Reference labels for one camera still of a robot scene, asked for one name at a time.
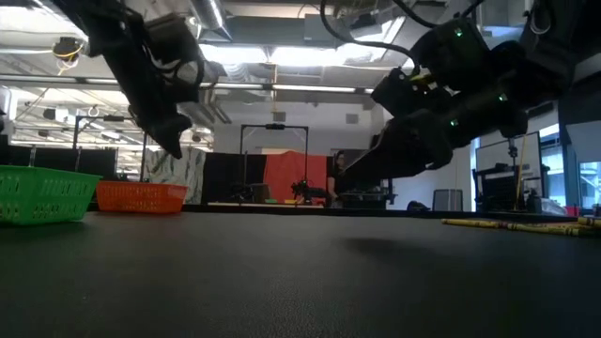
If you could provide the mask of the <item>grey ceiling box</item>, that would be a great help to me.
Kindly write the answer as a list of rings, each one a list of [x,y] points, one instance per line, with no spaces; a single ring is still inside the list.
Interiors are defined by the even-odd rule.
[[[328,32],[318,14],[306,14],[303,23],[303,40],[306,44],[325,45],[335,42],[335,37]]]

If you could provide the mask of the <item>white board panel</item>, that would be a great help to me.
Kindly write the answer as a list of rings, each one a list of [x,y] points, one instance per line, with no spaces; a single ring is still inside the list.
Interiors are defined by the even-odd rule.
[[[516,155],[510,155],[510,142],[503,140],[475,150],[476,170],[492,169],[497,163],[510,166],[522,164],[525,173],[538,175],[541,171],[539,132],[532,132],[513,140]]]

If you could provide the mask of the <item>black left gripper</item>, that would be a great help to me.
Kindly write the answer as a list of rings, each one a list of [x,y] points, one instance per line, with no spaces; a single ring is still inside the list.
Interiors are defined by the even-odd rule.
[[[177,111],[197,101],[204,58],[185,20],[174,14],[148,22],[135,12],[93,15],[90,47],[101,54],[130,104],[137,125],[176,159],[192,121]]]

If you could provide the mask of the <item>red partition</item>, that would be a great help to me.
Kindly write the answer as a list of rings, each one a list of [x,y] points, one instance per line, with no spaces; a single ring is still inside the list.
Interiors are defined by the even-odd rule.
[[[326,189],[327,157],[309,155],[305,161],[303,153],[287,151],[282,154],[268,155],[263,182],[270,187],[270,197],[278,203],[292,200],[292,184],[308,178],[311,188]]]

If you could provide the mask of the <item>black aluminium table frame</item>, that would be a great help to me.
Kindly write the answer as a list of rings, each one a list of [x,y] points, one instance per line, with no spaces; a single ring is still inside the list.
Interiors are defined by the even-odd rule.
[[[420,219],[490,219],[515,223],[576,223],[577,217],[541,215],[514,212],[467,212],[467,211],[407,211],[384,209],[323,208],[313,206],[290,205],[184,205],[182,212],[192,213],[233,213],[233,214],[271,214],[286,216],[333,216],[333,217],[383,217],[383,218],[420,218]]]

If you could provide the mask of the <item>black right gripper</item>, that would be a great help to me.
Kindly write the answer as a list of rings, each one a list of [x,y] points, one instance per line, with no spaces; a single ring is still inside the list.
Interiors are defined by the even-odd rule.
[[[505,137],[526,131],[526,112],[497,84],[451,94],[430,75],[408,76],[394,68],[371,94],[393,118],[375,147],[348,164],[353,181],[414,177],[450,163],[453,149],[498,130]]]

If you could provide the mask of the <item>black equipment cart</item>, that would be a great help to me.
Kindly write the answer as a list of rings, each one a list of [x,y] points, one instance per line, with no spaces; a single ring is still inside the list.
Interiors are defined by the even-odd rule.
[[[393,205],[396,194],[387,187],[374,187],[366,191],[352,190],[339,194],[343,208],[385,209]]]

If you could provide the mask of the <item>person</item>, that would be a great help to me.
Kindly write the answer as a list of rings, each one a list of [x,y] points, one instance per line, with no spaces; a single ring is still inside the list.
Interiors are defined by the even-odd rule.
[[[333,156],[333,165],[327,176],[327,192],[331,208],[343,208],[342,193],[348,190],[348,181],[344,176],[345,151],[339,150]]]

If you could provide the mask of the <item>black partition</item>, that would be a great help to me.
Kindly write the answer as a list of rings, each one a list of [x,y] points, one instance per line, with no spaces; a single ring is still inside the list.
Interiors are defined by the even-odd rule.
[[[202,204],[226,202],[236,194],[236,188],[263,182],[266,155],[208,153],[203,169]]]

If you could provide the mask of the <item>leaf patterned tarp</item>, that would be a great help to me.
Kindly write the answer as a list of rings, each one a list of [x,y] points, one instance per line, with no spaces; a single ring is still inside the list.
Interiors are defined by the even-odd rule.
[[[185,147],[182,157],[176,159],[164,150],[146,150],[144,180],[186,186],[185,203],[199,205],[202,200],[206,153],[197,148]]]

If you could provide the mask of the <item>silver ventilation duct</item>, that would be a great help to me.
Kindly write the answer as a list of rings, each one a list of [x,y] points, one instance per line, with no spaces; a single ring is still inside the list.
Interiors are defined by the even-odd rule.
[[[232,40],[226,27],[226,14],[220,0],[189,0],[189,2],[193,16],[203,31],[213,32],[221,38]]]

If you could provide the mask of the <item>grey bin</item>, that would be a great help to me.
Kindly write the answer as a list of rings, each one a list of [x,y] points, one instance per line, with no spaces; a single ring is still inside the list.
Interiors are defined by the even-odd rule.
[[[463,191],[459,189],[439,189],[433,192],[434,211],[463,211]]]

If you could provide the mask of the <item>ceiling strip light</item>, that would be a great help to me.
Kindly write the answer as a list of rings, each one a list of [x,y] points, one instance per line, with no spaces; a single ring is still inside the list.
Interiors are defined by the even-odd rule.
[[[373,88],[306,85],[306,84],[251,84],[251,83],[201,83],[203,89],[252,90],[252,91],[295,91],[332,94],[371,95]]]

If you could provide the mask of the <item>green plastic basket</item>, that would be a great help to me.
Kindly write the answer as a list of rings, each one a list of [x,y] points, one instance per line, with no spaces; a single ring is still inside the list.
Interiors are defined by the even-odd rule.
[[[43,167],[0,165],[0,223],[80,221],[99,176]]]

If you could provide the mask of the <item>black screen panel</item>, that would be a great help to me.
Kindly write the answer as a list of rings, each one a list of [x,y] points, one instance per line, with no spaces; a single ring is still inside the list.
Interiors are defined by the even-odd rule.
[[[113,177],[117,152],[114,149],[67,149],[27,146],[0,146],[0,164],[44,167],[55,170]]]

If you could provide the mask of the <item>black gantry frame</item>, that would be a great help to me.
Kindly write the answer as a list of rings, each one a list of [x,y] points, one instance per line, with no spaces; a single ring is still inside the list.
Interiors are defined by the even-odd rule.
[[[73,131],[72,145],[71,145],[72,149],[78,148],[79,134],[81,131],[83,131],[85,129],[85,127],[81,128],[79,126],[79,124],[83,120],[87,120],[89,123],[95,122],[96,120],[102,120],[104,122],[125,123],[126,121],[133,122],[134,118],[133,117],[125,117],[125,116],[121,116],[121,115],[103,115],[103,116],[77,115],[77,116],[75,116],[75,124],[74,124],[74,131]],[[140,149],[142,158],[141,158],[139,181],[143,182],[144,174],[146,172],[145,163],[146,163],[146,149],[148,146],[148,134],[141,129],[138,129],[138,131],[140,131],[142,133],[142,143],[141,143],[142,148]]]
[[[239,154],[243,157],[242,168],[242,183],[244,185],[246,182],[246,173],[247,173],[247,157],[248,154],[244,152],[244,132],[247,128],[259,128],[271,131],[283,131],[285,129],[293,129],[293,130],[303,130],[305,132],[304,138],[304,177],[303,180],[308,181],[308,150],[309,150],[309,128],[307,126],[287,126],[281,123],[269,123],[269,124],[241,124],[239,131]],[[310,200],[303,200],[305,205],[308,205]]]

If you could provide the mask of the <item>black equipment rack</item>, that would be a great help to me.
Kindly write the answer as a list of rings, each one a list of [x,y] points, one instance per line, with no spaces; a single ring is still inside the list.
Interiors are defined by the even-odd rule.
[[[504,212],[516,208],[516,168],[498,163],[485,170],[473,170],[474,202],[477,212]]]

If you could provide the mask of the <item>orange plastic basket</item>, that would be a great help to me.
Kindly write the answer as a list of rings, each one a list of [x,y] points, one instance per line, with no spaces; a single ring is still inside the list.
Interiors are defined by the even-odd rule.
[[[103,180],[96,194],[100,211],[170,214],[181,211],[187,190],[173,184]]]

